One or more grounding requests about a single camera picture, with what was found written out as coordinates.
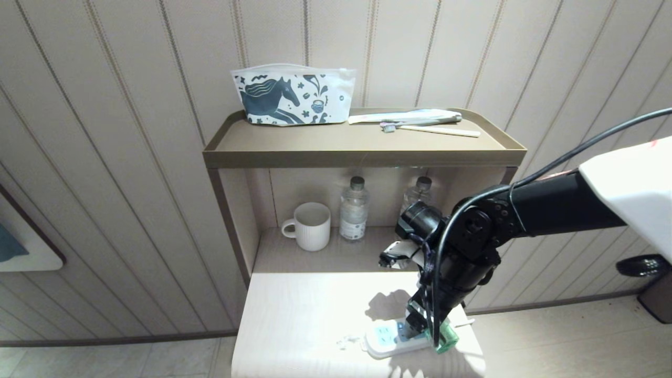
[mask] mug handle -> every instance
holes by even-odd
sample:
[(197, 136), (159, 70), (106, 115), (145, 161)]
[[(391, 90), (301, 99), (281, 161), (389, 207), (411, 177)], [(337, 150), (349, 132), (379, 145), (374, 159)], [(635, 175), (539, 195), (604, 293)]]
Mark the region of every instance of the mug handle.
[(285, 235), (286, 237), (289, 237), (290, 239), (296, 239), (296, 231), (293, 232), (287, 232), (285, 231), (285, 228), (287, 226), (296, 226), (296, 221), (294, 219), (288, 219), (284, 222), (282, 222), (282, 226), (280, 227), (280, 232), (282, 232), (282, 235)]

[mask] white table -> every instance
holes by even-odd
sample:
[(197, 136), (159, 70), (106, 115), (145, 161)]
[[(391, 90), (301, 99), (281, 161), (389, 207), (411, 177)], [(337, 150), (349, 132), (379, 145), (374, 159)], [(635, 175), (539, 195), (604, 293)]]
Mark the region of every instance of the white table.
[[(392, 240), (390, 229), (367, 233), (366, 243), (359, 245), (332, 235), (326, 249), (312, 253), (294, 247), (277, 229), (264, 233), (233, 354), (233, 377), (485, 374), (471, 326), (457, 328), (460, 341), (441, 355), (429, 348), (376, 360), (361, 349), (373, 319), (404, 316), (417, 282), (414, 271), (377, 267), (381, 248)], [(449, 318), (466, 321), (461, 307)]]

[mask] robotic arm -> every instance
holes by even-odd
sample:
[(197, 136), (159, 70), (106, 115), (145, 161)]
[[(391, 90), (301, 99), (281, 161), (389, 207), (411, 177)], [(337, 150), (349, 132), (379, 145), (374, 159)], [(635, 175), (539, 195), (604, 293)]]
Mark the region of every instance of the robotic arm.
[[(443, 243), (440, 239), (451, 217), (422, 202), (411, 205), (396, 224), (396, 234), (403, 240), (380, 255), (381, 266), (402, 268), (413, 261), (420, 268), (419, 289), (407, 304), (405, 336), (412, 338), (429, 328), (436, 338), (433, 321), (443, 322), (477, 285), (490, 281), (501, 262), (497, 248), (516, 237), (627, 223), (672, 260), (670, 161), (672, 137), (606, 153), (571, 172), (509, 187), (459, 214)], [(434, 266), (441, 245), (441, 260)], [(650, 271), (644, 274), (669, 269), (662, 257), (647, 258)], [(432, 279), (435, 270), (438, 285)]]

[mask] shelf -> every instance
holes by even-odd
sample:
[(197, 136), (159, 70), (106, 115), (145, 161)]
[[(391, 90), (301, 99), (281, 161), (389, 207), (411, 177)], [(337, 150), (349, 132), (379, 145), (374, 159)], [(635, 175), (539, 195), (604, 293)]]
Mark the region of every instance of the shelf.
[[(296, 247), (279, 229), (263, 232), (233, 355), (233, 377), (482, 377), (485, 360), (471, 326), (456, 329), (448, 352), (418, 350), (376, 360), (360, 347), (373, 319), (405, 316), (417, 270), (378, 267), (391, 227), (367, 228), (349, 243), (332, 229), (318, 252)], [(449, 314), (466, 321), (461, 307)], [(344, 338), (350, 341), (339, 342)]]
[[(351, 114), (410, 109), (356, 108)], [(231, 114), (203, 156), (208, 168), (518, 166), (526, 149), (480, 114), (451, 108), (463, 120), (452, 128), (479, 130), (478, 138), (397, 130), (377, 124), (264, 126)]]

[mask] white mug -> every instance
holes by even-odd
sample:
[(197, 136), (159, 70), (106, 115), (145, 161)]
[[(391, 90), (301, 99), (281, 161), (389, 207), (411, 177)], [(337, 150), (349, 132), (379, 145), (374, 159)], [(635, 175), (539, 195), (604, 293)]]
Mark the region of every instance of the white mug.
[[(287, 226), (294, 225), (294, 232), (285, 231)], [(282, 235), (296, 239), (302, 249), (314, 252), (323, 249), (329, 244), (331, 230), (331, 212), (325, 205), (317, 202), (307, 202), (294, 210), (294, 218), (282, 223)]]

